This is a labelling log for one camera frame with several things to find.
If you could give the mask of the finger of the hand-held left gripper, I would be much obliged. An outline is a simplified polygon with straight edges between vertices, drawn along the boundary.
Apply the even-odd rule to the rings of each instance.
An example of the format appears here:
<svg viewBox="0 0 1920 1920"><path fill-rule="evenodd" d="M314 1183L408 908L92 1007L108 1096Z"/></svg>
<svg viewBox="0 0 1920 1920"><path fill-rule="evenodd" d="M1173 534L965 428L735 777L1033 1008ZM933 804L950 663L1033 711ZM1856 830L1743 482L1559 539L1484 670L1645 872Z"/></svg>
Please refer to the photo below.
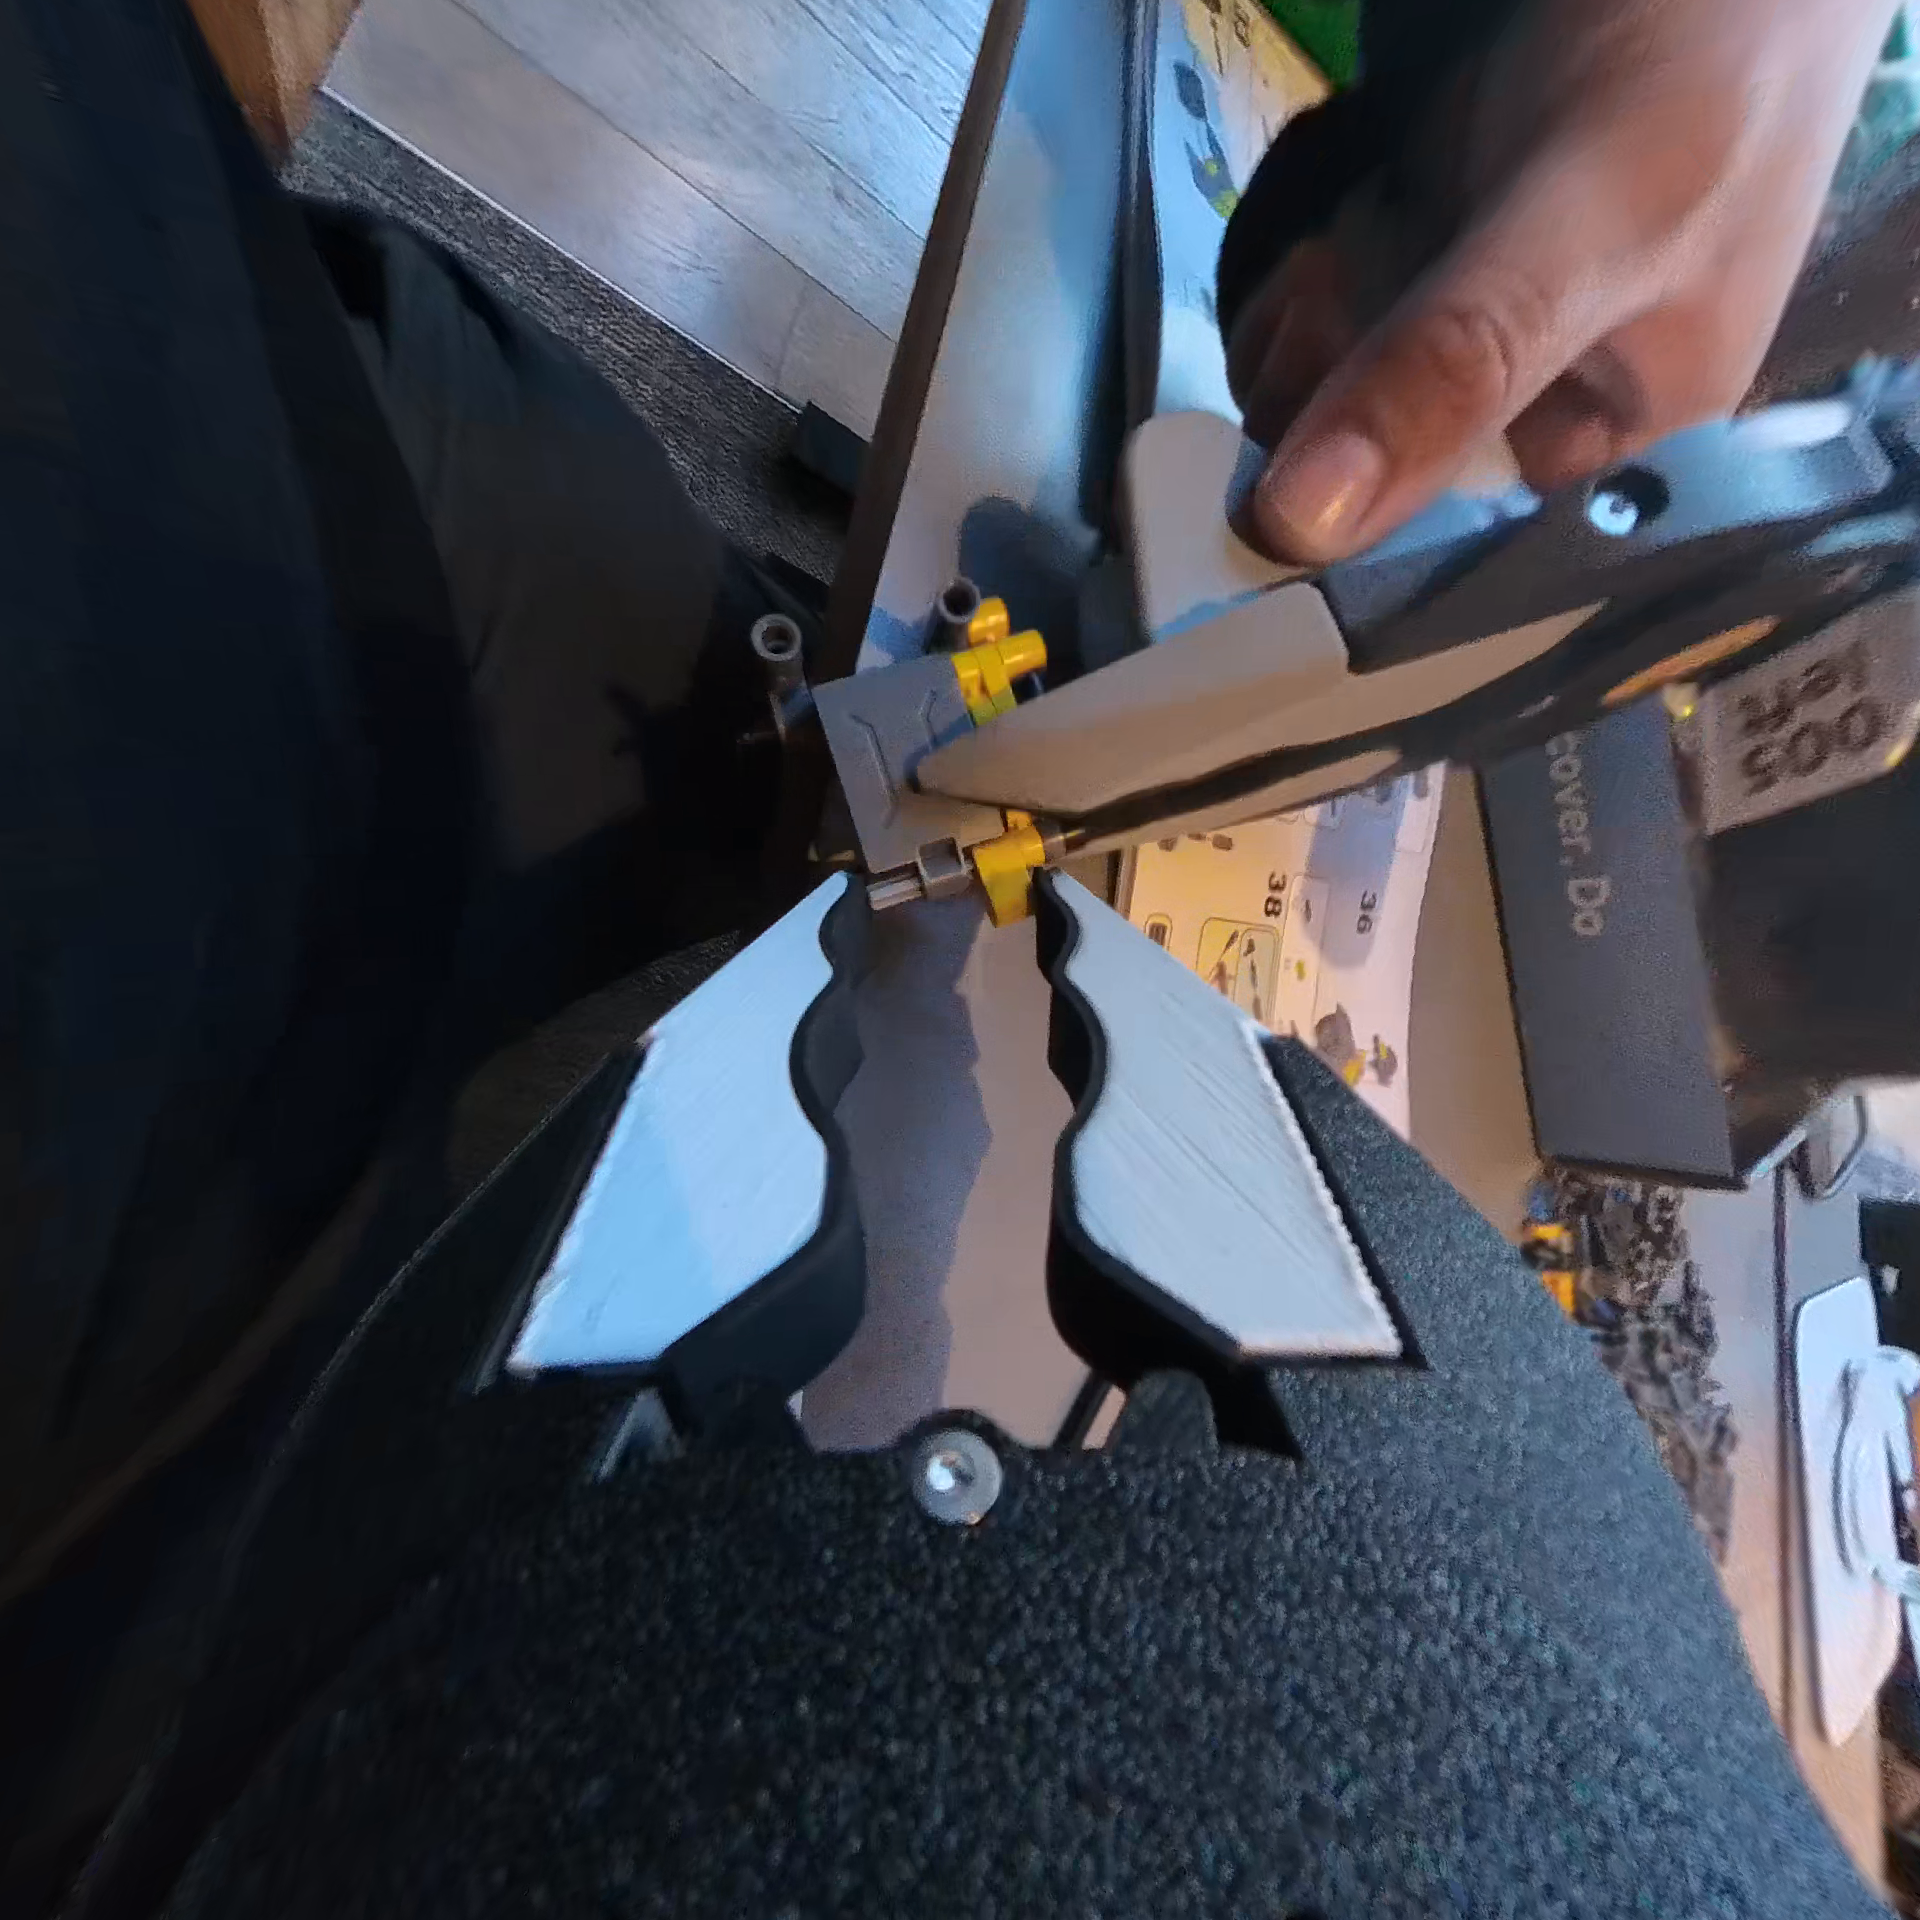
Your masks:
<svg viewBox="0 0 1920 1920"><path fill-rule="evenodd" d="M1046 864L1066 868L1146 845L1178 842L1194 834L1207 838L1339 801L1418 769L1421 761L1380 747L1286 777L1220 772L1188 787L1114 803L1073 822L1056 822L1046 833Z"/></svg>
<svg viewBox="0 0 1920 1920"><path fill-rule="evenodd" d="M1259 757L1339 744L1446 708L1542 658L1601 609L1591 600L1360 674L1321 591L1285 584L924 757L917 789L973 804L1088 814Z"/></svg>

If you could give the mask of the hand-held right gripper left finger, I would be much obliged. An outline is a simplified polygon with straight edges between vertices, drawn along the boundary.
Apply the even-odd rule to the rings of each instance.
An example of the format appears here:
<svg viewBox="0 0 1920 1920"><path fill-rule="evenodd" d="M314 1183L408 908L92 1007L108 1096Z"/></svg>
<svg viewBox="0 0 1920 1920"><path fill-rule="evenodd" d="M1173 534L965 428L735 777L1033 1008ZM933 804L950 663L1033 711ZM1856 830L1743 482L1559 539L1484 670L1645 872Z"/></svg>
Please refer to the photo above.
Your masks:
<svg viewBox="0 0 1920 1920"><path fill-rule="evenodd" d="M858 898L829 876L646 1032L507 1351L512 1374L661 1362L823 1226L831 1154L796 1045L836 985L831 921Z"/></svg>

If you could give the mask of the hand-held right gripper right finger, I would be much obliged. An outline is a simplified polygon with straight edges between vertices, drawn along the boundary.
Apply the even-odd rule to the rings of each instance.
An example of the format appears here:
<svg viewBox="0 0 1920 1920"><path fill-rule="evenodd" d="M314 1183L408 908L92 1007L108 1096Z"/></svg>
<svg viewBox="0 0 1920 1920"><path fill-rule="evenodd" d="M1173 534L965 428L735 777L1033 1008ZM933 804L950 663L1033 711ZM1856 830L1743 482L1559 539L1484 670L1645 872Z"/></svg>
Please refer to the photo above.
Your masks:
<svg viewBox="0 0 1920 1920"><path fill-rule="evenodd" d="M1279 1046L1073 876L1035 883L1054 1150L1049 1311L1095 1371L1388 1362L1403 1331Z"/></svg>

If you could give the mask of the instruction booklet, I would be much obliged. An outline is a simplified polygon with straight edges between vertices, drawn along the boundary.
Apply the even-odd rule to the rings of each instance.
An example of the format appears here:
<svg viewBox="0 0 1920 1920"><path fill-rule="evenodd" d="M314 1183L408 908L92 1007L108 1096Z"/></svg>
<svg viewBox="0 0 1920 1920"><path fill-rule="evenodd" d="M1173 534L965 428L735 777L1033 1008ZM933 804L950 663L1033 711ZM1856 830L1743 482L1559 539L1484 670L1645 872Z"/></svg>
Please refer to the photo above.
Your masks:
<svg viewBox="0 0 1920 1920"><path fill-rule="evenodd" d="M1263 4L1143 4L1141 269L1126 295L1131 406L1236 423L1216 265L1261 159L1331 92ZM1442 775L1379 781L1231 829L1143 845L1121 863L1124 917L1275 1036L1309 1045L1388 1123L1410 1128L1415 949Z"/></svg>

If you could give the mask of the grey yellow brick assembly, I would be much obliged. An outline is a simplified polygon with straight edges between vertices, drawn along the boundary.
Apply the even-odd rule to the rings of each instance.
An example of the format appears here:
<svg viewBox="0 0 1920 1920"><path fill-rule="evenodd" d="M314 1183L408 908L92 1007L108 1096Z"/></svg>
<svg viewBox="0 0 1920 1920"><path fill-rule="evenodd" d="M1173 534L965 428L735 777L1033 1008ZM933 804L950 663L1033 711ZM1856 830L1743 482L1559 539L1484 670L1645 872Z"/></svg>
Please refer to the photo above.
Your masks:
<svg viewBox="0 0 1920 1920"><path fill-rule="evenodd" d="M1007 602L965 574L935 598L929 629L926 652L811 684L799 620L761 616L749 644L769 719L743 747L824 754L831 793L806 860L852 870L876 915L973 900L1008 928L1035 915L1036 876L1064 863L1066 829L1014 804L926 793L917 778L937 753L1042 692L1046 642L1017 630Z"/></svg>

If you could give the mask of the person's left hand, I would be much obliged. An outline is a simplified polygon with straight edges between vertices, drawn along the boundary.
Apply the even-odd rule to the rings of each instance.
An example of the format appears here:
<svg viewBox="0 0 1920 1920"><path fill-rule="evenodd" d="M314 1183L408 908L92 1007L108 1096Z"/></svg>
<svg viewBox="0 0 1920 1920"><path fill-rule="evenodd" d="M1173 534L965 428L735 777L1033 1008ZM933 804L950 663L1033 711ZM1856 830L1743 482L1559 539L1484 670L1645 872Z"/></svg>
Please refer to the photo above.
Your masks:
<svg viewBox="0 0 1920 1920"><path fill-rule="evenodd" d="M1251 539L1385 541L1505 446L1548 494L1731 417L1898 4L1426 4L1421 60L1288 128L1216 312Z"/></svg>

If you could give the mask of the dark blue cardboard box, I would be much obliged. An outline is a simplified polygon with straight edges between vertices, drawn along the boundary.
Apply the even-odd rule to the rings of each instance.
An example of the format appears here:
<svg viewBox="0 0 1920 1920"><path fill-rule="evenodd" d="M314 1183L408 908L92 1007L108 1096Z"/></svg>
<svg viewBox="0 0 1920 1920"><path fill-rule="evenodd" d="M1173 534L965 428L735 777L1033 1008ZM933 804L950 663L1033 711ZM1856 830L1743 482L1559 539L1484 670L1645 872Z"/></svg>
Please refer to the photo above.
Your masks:
<svg viewBox="0 0 1920 1920"><path fill-rule="evenodd" d="M1559 733L1479 794L1542 1158L1740 1189L1668 711Z"/></svg>

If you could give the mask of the pile of small brick pieces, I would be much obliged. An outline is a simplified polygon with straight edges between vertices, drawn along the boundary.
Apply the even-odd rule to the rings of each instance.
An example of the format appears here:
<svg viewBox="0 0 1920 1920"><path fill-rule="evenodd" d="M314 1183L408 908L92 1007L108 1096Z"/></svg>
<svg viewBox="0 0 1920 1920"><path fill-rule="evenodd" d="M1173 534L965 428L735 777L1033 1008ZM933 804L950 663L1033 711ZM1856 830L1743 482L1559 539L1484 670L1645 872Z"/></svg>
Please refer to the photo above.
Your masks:
<svg viewBox="0 0 1920 1920"><path fill-rule="evenodd" d="M1716 1374L1716 1311L1692 1256L1683 1190L1553 1168L1530 1189L1518 1248L1588 1335L1723 1567L1740 1437Z"/></svg>

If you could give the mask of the person's dark clothed body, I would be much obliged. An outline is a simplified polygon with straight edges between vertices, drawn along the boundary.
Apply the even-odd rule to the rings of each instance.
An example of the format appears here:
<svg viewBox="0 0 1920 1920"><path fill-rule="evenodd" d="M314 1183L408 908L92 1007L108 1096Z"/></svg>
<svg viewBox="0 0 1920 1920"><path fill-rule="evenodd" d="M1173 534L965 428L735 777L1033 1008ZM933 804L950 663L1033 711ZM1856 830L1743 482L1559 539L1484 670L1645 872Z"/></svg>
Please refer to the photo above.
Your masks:
<svg viewBox="0 0 1920 1920"><path fill-rule="evenodd" d="M285 186L184 4L2 9L5 1917L525 1029L720 933L808 611L600 373Z"/></svg>

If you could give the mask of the white flat device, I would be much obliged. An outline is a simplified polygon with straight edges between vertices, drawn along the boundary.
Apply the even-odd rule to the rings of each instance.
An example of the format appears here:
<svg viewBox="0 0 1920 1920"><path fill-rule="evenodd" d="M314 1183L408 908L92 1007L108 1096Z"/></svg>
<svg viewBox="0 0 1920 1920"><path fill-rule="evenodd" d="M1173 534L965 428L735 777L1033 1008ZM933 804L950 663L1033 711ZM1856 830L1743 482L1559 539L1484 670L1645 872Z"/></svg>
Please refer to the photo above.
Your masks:
<svg viewBox="0 0 1920 1920"><path fill-rule="evenodd" d="M1812 1635L1812 1689L1818 1726L1832 1747L1866 1725L1916 1613L1868 1579L1850 1573L1834 1519L1834 1477L1845 1423L1845 1371L1887 1342L1880 1291L1868 1271L1802 1301L1790 1323L1790 1389L1797 1486L1802 1512L1802 1571Z"/></svg>

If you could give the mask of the wooden stool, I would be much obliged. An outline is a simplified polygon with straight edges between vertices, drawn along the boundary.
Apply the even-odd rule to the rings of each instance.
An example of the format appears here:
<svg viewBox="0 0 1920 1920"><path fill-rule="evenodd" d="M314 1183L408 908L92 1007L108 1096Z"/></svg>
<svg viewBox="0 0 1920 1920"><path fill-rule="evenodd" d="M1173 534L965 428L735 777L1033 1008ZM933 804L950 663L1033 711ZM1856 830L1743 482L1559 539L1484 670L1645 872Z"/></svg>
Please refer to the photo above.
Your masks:
<svg viewBox="0 0 1920 1920"><path fill-rule="evenodd" d="M311 122L360 2L190 2L245 119L277 164Z"/></svg>

